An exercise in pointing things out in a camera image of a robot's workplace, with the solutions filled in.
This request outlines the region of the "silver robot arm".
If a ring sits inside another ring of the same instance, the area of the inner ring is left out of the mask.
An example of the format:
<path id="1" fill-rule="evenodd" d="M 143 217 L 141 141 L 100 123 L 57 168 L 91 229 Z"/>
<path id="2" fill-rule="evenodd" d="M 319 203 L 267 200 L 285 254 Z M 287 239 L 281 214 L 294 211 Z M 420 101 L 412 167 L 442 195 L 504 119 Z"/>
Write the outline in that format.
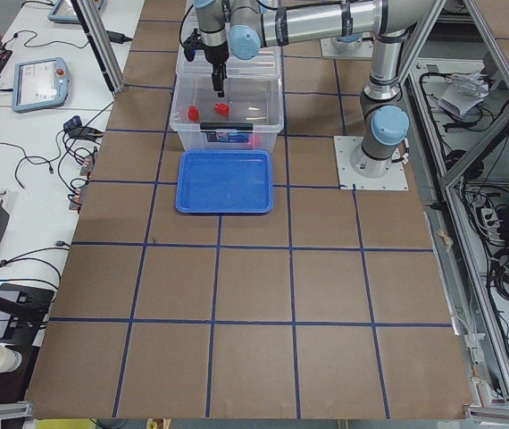
<path id="1" fill-rule="evenodd" d="M 405 140 L 409 119 L 397 97 L 399 56 L 408 28 L 418 21 L 417 1 L 328 1 L 272 7 L 262 1 L 192 1 L 196 29 L 181 45 L 188 61 L 198 51 L 212 66 L 213 90 L 224 95 L 226 62 L 252 60 L 267 47 L 316 41 L 327 59 L 369 60 L 361 93 L 366 132 L 351 155 L 363 177 L 385 175 Z"/>

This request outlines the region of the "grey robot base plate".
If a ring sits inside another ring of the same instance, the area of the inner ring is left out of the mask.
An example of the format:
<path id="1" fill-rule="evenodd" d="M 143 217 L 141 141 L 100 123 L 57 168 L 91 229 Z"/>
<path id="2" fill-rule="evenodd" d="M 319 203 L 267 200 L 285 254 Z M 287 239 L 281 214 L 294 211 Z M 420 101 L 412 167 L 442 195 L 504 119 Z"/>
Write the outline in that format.
<path id="1" fill-rule="evenodd" d="M 397 148 L 391 158 L 377 161 L 362 148 L 362 136 L 335 136 L 334 151 L 341 189 L 408 191 L 405 175 L 408 154 Z"/>

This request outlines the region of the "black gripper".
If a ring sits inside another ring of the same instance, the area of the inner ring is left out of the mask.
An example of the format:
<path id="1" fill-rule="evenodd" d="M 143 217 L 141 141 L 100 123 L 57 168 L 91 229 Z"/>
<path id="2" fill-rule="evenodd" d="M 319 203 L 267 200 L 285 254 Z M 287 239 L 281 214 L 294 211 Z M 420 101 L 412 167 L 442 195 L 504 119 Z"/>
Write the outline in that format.
<path id="1" fill-rule="evenodd" d="M 214 64 L 211 77 L 213 90 L 217 97 L 225 97 L 224 81 L 227 79 L 226 63 Z"/>

